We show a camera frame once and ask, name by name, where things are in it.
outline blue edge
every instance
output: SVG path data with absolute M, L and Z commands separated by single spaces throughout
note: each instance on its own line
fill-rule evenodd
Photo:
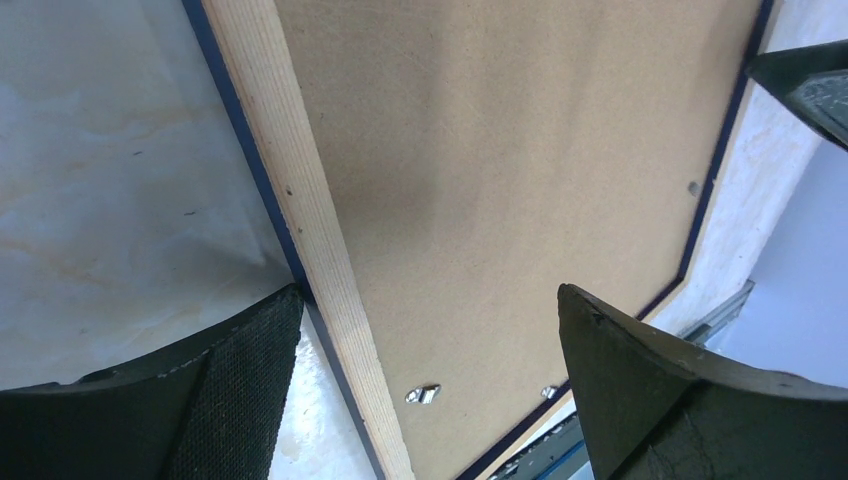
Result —
M 291 268 L 292 276 L 295 282 L 300 286 L 306 299 L 306 308 L 315 324 L 315 330 L 318 333 L 318 338 L 323 345 L 332 345 L 329 334 L 327 332 L 324 318 L 318 311 L 315 303 L 315 296 L 309 286 L 309 281 L 306 278 L 306 271 L 303 268 L 303 263 L 297 255 L 297 250 L 294 246 L 291 233 L 289 232 L 286 220 L 283 213 L 280 211 L 280 206 L 277 203 L 277 197 L 274 195 L 274 190 L 271 187 L 271 181 L 268 179 L 268 174 L 265 167 L 262 165 L 262 158 L 259 155 L 259 149 L 256 147 L 256 141 L 253 138 L 253 133 L 250 131 L 250 126 L 247 123 L 247 118 L 244 116 L 244 111 L 241 108 L 241 102 L 236 94 L 230 75 L 227 72 L 227 67 L 224 64 L 224 58 L 218 48 L 218 43 L 215 40 L 215 35 L 209 25 L 209 18 L 206 16 L 206 11 L 203 9 L 202 0 L 182 0 L 183 7 L 188 15 L 189 22 L 194 29 L 194 35 L 203 52 L 203 57 L 206 59 L 206 64 L 209 66 L 209 71 L 212 74 L 212 79 L 215 81 L 215 86 L 218 88 L 218 93 L 221 95 L 221 100 L 224 103 L 224 108 L 227 111 L 227 116 L 230 118 L 236 138 L 238 138 L 242 151 L 244 152 L 247 164 L 250 167 L 250 172 L 253 175 L 253 180 L 256 182 L 256 187 L 259 190 L 259 195 L 262 197 L 262 202 L 268 211 L 268 216 L 271 219 L 271 224 L 277 234 L 277 239 L 283 248 L 283 253 Z M 689 264 L 692 261 L 692 255 L 695 251 L 695 243 L 698 240 L 698 233 L 704 223 L 707 207 L 710 203 L 713 188 L 715 186 L 718 172 L 721 168 L 721 161 L 724 158 L 727 144 L 730 141 L 730 133 L 733 129 L 733 124 L 736 121 L 736 115 L 739 112 L 739 107 L 742 103 L 742 96 L 745 93 L 745 85 L 747 84 L 747 76 L 744 72 L 745 65 L 757 54 L 760 43 L 765 34 L 766 25 L 774 6 L 774 0 L 763 0 L 760 5 L 759 13 L 755 20 L 751 36 L 748 39 L 748 45 L 745 49 L 745 54 L 742 60 L 742 66 L 739 69 L 739 75 L 736 79 L 736 84 L 733 88 L 733 93 L 730 97 L 730 102 L 727 108 L 727 113 L 724 117 L 721 131 L 719 133 L 716 148 L 713 152 L 713 157 L 710 162 L 710 168 L 707 171 L 707 177 L 704 181 L 704 190 L 701 199 L 698 202 L 698 207 L 695 210 L 695 217 L 692 222 L 692 228 L 689 231 L 689 237 L 686 240 L 686 246 L 683 251 L 683 258 L 680 262 L 677 275 L 674 280 L 668 284 L 648 305 L 643 308 L 636 316 L 637 319 L 643 320 L 654 308 L 656 308 L 671 292 L 674 291 L 686 276 L 686 271 L 689 269 Z M 368 455 L 371 464 L 374 466 L 374 471 L 379 478 L 385 478 L 380 463 L 377 461 L 377 455 L 374 446 L 369 440 L 368 433 L 365 429 L 365 421 L 359 413 L 356 401 L 353 398 L 350 385 L 347 384 L 346 376 L 341 369 L 338 357 L 332 349 L 325 349 L 330 368 L 333 375 L 339 382 L 339 387 L 344 397 L 345 402 L 350 409 L 356 429 L 363 439 L 363 445 Z M 515 426 L 509 433 L 503 436 L 488 452 L 483 454 L 476 462 L 471 464 L 460 476 L 458 480 L 470 480 L 479 476 L 484 469 L 489 467 L 497 460 L 510 446 L 514 445 L 518 439 L 534 423 L 542 418 L 542 416 L 550 410 L 556 403 L 571 390 L 571 383 L 566 380 L 559 388 L 556 394 L 539 405 L 527 417 L 525 417 L 518 425 Z M 560 460 L 555 462 L 551 468 L 555 469 L 562 465 L 565 460 L 570 458 L 579 448 L 583 446 L 582 442 L 569 449 Z

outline wooden frame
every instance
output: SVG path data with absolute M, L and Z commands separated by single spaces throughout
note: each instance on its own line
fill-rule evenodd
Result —
M 185 0 L 184 3 L 187 10 L 194 9 L 195 14 L 197 8 L 205 10 L 207 26 L 217 39 L 217 48 L 220 49 L 232 82 L 231 88 L 234 87 L 237 95 L 236 106 L 243 111 L 242 115 L 249 126 L 247 135 L 253 143 L 252 148 L 261 158 L 264 172 L 267 172 L 269 190 L 273 190 L 263 192 L 266 205 L 278 205 L 285 216 L 283 232 L 279 224 L 282 217 L 277 219 L 275 226 L 278 234 L 286 237 L 281 240 L 284 248 L 289 247 L 286 253 L 295 276 L 300 277 L 304 285 L 311 286 L 318 308 L 327 320 L 323 325 L 332 343 L 332 352 L 329 353 L 336 356 L 340 368 L 337 376 L 338 373 L 343 374 L 343 378 L 339 378 L 343 390 L 348 389 L 350 399 L 355 400 L 355 404 L 351 405 L 355 408 L 354 421 L 371 440 L 371 445 L 366 445 L 366 448 L 373 448 L 371 453 L 376 461 L 375 466 L 386 477 L 412 478 L 409 455 L 356 287 L 278 9 L 273 0 Z M 781 19 L 785 22 L 779 27 L 783 30 L 777 30 L 780 35 L 773 37 L 770 49 L 781 42 L 790 44 L 782 46 L 794 46 L 793 40 L 803 41 L 799 34 L 802 20 L 799 19 L 805 13 L 798 8 L 787 12 L 784 17 L 781 11 Z M 198 31 L 197 15 L 190 13 L 190 18 Z M 210 53 L 206 48 L 204 54 L 208 60 Z M 224 81 L 222 74 L 226 76 L 227 71 L 218 72 L 217 75 L 213 71 L 219 89 Z M 762 92 L 759 95 L 754 93 L 750 85 L 744 92 L 744 97 L 740 98 L 740 116 L 736 122 L 732 122 L 728 153 L 725 154 L 721 171 L 717 172 L 715 193 L 709 199 L 709 208 L 705 204 L 704 225 L 698 229 L 697 244 L 693 242 L 691 267 L 686 269 L 680 285 L 666 292 L 670 295 L 658 302 L 659 308 L 651 314 L 643 312 L 643 316 L 661 328 L 675 331 L 697 321 L 732 295 L 737 283 L 741 285 L 747 279 L 806 160 L 818 144 L 814 135 L 792 122 L 786 122 L 785 129 L 772 131 L 771 136 L 763 138 L 759 135 L 761 132 L 757 129 L 757 122 L 761 122 L 766 115 L 775 112 L 779 115 L 780 112 L 763 100 Z M 752 154 L 747 148 L 755 137 L 761 143 L 784 139 L 788 147 L 786 142 L 781 144 L 782 147 L 796 152 L 800 157 L 806 155 L 806 160 L 791 163 L 782 170 L 772 170 L 775 178 L 784 179 L 780 185 L 780 195 L 766 195 L 768 187 L 775 180 L 772 177 L 740 182 L 745 169 L 752 168 L 752 162 L 759 160 L 755 158 L 756 153 Z M 244 147 L 243 136 L 240 136 L 240 141 Z M 761 169 L 773 166 L 754 165 Z M 254 174 L 262 190 L 261 175 L 256 170 Z M 738 208 L 741 192 L 752 187 L 761 192 L 761 200 L 765 204 L 759 204 L 759 208 L 751 204 L 745 209 Z M 269 202 L 269 195 L 273 197 L 273 202 Z M 752 244 L 750 238 L 740 234 L 733 236 L 728 243 L 727 218 L 723 212 L 734 212 L 729 227 L 731 229 L 739 230 L 739 225 L 750 225 L 751 222 L 757 225 L 759 240 Z M 716 272 L 724 272 L 728 262 L 733 264 L 732 275 L 724 281 L 716 282 Z M 535 421 L 522 422 L 519 429 L 507 437 L 510 441 L 506 442 L 506 447 L 491 461 L 490 467 L 479 472 L 479 476 L 487 475 L 509 458 L 533 430 L 570 398 L 570 394 L 563 391 L 559 398 L 547 402 L 543 406 L 545 408 L 536 412 Z

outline blue cable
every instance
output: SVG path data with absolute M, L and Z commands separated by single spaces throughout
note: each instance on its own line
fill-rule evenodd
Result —
M 583 448 L 583 445 L 585 445 L 585 444 L 586 444 L 586 442 L 583 441 L 583 440 L 580 440 L 579 442 L 577 442 L 573 447 L 571 447 L 567 452 L 565 452 L 565 454 L 563 456 L 559 457 L 559 460 L 554 462 L 553 465 L 548 467 L 547 470 L 545 470 L 544 472 L 542 472 L 541 475 L 536 477 L 536 480 L 546 480 L 548 477 L 551 476 L 552 473 L 554 473 L 559 467 L 561 467 L 563 463 L 567 462 L 568 459 L 573 457 L 574 454 L 577 453 L 578 450 Z

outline marble surface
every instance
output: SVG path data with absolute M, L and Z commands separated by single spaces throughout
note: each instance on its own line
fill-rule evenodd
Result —
M 0 1 L 0 389 L 73 382 L 290 282 L 179 0 Z M 302 333 L 270 478 L 373 478 Z

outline mdf board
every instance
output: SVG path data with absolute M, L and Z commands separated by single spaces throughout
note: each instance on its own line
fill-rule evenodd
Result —
M 277 5 L 413 470 L 455 476 L 566 378 L 557 285 L 675 277 L 759 1 Z

